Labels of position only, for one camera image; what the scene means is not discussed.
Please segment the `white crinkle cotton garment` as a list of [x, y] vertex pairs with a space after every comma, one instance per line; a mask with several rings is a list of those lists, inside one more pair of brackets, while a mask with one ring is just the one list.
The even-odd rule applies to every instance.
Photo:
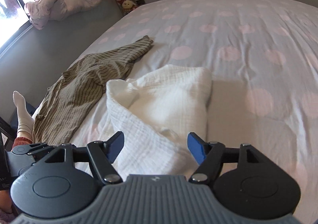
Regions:
[[111, 80], [71, 142], [85, 146], [121, 131], [124, 146], [113, 165], [122, 178], [190, 177], [197, 163], [187, 137], [206, 138], [211, 93], [212, 73], [202, 67], [166, 65], [138, 79]]

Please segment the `white sock foot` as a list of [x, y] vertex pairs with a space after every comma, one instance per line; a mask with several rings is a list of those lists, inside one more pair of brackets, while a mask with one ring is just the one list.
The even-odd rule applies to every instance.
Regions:
[[27, 111], [25, 98], [19, 92], [14, 91], [13, 101], [17, 109], [18, 118], [17, 137], [32, 140], [34, 119]]

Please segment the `olive striped shirt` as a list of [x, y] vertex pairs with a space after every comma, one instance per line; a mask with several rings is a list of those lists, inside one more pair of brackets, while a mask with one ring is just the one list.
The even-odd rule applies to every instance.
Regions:
[[35, 117], [33, 142], [68, 143], [106, 92], [109, 80], [124, 80], [152, 47], [149, 36], [110, 51], [87, 54], [48, 88]]

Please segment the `grey bedsheet pink dots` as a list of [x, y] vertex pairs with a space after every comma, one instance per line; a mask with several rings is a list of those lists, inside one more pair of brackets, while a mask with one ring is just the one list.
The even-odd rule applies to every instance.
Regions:
[[146, 35], [152, 47], [124, 81], [166, 65], [208, 69], [212, 93], [203, 140], [254, 145], [298, 182], [295, 216], [313, 223], [317, 8], [293, 0], [162, 0], [119, 20], [75, 62]]

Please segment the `pink rolled duvet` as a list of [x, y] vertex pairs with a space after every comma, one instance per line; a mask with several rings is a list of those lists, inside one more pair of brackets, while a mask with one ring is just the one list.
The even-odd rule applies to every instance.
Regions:
[[37, 0], [25, 4], [29, 21], [38, 30], [49, 21], [63, 21], [67, 17], [91, 10], [103, 0]]

